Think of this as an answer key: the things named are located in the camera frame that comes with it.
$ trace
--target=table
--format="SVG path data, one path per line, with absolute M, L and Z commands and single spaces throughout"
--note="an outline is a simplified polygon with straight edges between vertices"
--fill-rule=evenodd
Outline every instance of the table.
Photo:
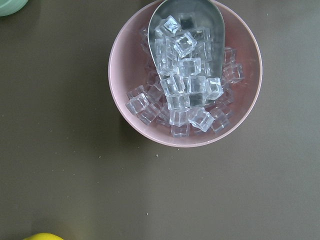
M 151 0 L 30 0 L 0 17 L 0 239 L 320 239 L 320 3 L 221 0 L 263 59 L 222 140 L 167 147 L 117 110 L 108 60 Z

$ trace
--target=gray background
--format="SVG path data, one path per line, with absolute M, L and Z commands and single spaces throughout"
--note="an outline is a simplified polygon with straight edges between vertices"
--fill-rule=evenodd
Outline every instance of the gray background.
M 0 17 L 0 239 L 320 239 L 320 2 L 221 1 L 264 79 L 239 128 L 191 149 L 139 135 L 110 94 L 113 41 L 150 2 L 30 0 Z

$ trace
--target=green object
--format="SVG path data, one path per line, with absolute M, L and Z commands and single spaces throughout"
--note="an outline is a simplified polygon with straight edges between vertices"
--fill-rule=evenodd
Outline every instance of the green object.
M 0 17 L 14 14 L 26 5 L 28 0 L 0 0 Z

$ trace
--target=pink bowl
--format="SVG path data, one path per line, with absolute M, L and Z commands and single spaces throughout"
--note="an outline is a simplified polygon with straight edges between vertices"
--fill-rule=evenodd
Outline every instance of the pink bowl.
M 109 58 L 109 86 L 114 102 L 125 120 L 145 137 L 167 146 L 190 148 L 213 143 L 235 130 L 248 116 L 262 83 L 262 59 L 257 41 L 246 23 L 230 8 L 212 0 L 219 8 L 225 24 L 225 45 L 237 49 L 236 62 L 243 64 L 245 80 L 234 84 L 234 103 L 228 106 L 234 112 L 230 125 L 219 134 L 204 133 L 190 137 L 174 138 L 170 128 L 152 123 L 146 126 L 126 108 L 127 92 L 146 82 L 144 69 L 147 56 L 140 44 L 139 30 L 146 26 L 162 2 L 150 3 L 134 14 L 116 37 Z

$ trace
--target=stainless steel scoop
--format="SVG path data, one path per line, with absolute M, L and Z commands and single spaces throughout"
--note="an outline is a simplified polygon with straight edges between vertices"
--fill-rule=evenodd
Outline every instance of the stainless steel scoop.
M 225 50 L 225 23 L 219 9 L 210 0 L 165 0 L 154 11 L 148 27 L 148 43 L 153 62 L 156 60 L 155 28 L 168 16 L 178 18 L 179 13 L 194 13 L 197 25 L 211 31 L 212 58 L 210 62 L 214 78 L 221 78 Z

